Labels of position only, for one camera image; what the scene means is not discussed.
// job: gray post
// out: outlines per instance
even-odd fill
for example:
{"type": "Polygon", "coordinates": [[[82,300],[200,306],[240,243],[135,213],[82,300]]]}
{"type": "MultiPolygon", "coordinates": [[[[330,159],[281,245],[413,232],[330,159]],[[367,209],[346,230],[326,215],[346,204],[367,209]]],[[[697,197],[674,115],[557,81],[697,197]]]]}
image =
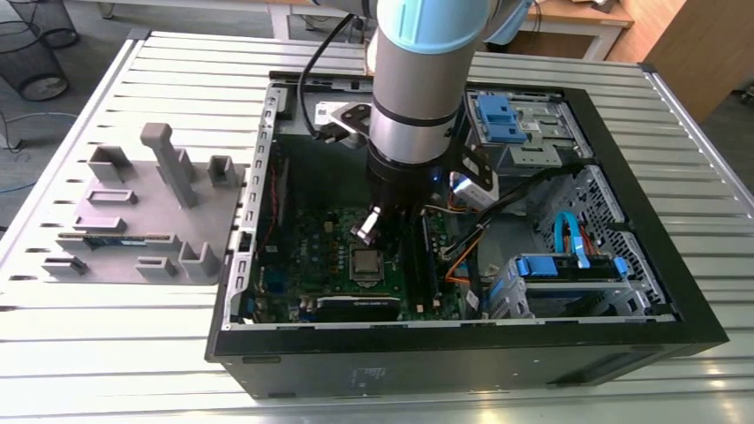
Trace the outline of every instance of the gray post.
{"type": "Polygon", "coordinates": [[[174,130],[168,124],[150,122],[144,124],[144,130],[142,130],[142,144],[155,151],[163,177],[174,190],[180,207],[191,208],[196,205],[196,193],[191,188],[184,166],[178,159],[178,152],[170,142],[172,133],[174,130]]]}

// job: orange wire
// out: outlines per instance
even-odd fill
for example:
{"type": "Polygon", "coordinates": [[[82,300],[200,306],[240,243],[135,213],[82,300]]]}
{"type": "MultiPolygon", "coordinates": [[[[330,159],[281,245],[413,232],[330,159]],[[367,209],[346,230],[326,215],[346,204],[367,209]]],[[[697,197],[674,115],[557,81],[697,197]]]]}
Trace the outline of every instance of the orange wire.
{"type": "Polygon", "coordinates": [[[462,283],[462,284],[469,284],[469,280],[466,278],[449,278],[446,281],[451,282],[451,283],[462,283]]]}
{"type": "Polygon", "coordinates": [[[467,247],[467,249],[463,251],[463,253],[461,254],[461,256],[458,257],[457,263],[453,264],[453,267],[450,267],[450,269],[447,270],[446,273],[446,280],[449,280],[450,278],[454,278],[453,275],[453,271],[457,270],[458,265],[461,265],[461,262],[467,258],[469,252],[471,252],[471,249],[474,249],[474,246],[478,244],[479,240],[482,239],[482,236],[478,237],[477,240],[474,240],[474,243],[471,243],[467,247]]]}

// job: label sticker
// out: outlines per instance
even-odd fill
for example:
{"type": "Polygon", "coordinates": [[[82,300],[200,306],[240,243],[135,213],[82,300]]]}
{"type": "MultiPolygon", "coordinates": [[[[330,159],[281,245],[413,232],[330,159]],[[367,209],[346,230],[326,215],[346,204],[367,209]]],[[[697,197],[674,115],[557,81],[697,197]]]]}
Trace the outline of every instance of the label sticker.
{"type": "Polygon", "coordinates": [[[346,106],[346,102],[319,102],[317,104],[315,124],[327,125],[333,122],[330,114],[346,106]]]}
{"type": "Polygon", "coordinates": [[[477,294],[474,294],[473,291],[467,292],[467,303],[471,305],[471,307],[477,311],[478,308],[479,308],[479,298],[477,297],[477,294]]]}
{"type": "Polygon", "coordinates": [[[539,124],[537,122],[522,122],[521,129],[523,131],[539,131],[539,124]]]}

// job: desk leg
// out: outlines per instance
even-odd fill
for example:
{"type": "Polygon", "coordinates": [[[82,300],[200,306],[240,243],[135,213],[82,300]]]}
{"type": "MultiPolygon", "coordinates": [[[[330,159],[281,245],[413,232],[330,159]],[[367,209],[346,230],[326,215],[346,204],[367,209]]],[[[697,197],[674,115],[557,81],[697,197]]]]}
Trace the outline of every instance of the desk leg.
{"type": "Polygon", "coordinates": [[[273,19],[273,36],[279,40],[291,39],[291,26],[289,17],[291,16],[290,4],[269,4],[270,18],[273,19]]]}
{"type": "Polygon", "coordinates": [[[96,2],[96,9],[99,9],[99,16],[102,16],[103,19],[112,19],[116,16],[114,14],[114,10],[116,9],[115,3],[96,2]]]}
{"type": "Polygon", "coordinates": [[[605,60],[623,29],[622,26],[598,26],[598,28],[599,34],[595,35],[589,45],[587,54],[585,55],[586,60],[605,60]]]}

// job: blue latch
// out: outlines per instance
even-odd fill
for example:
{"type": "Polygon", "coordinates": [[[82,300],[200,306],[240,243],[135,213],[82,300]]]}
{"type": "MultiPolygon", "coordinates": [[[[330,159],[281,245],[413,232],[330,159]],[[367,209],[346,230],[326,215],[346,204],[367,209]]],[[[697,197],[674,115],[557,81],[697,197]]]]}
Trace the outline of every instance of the blue latch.
{"type": "Polygon", "coordinates": [[[557,276],[558,267],[550,256],[527,256],[517,259],[518,274],[521,276],[557,276]]]}
{"type": "Polygon", "coordinates": [[[529,275],[529,265],[527,265],[527,260],[526,259],[517,259],[517,268],[518,268],[518,274],[521,276],[527,276],[529,275]]]}
{"type": "Polygon", "coordinates": [[[487,128],[487,138],[498,143],[523,143],[527,135],[518,129],[518,113],[505,95],[478,97],[479,115],[487,128]]]}
{"type": "Polygon", "coordinates": [[[527,263],[529,268],[531,269],[531,276],[558,275],[555,260],[550,256],[529,256],[527,263]]]}
{"type": "Polygon", "coordinates": [[[629,264],[626,260],[621,257],[613,259],[613,263],[615,264],[615,269],[623,278],[629,276],[629,264]]]}

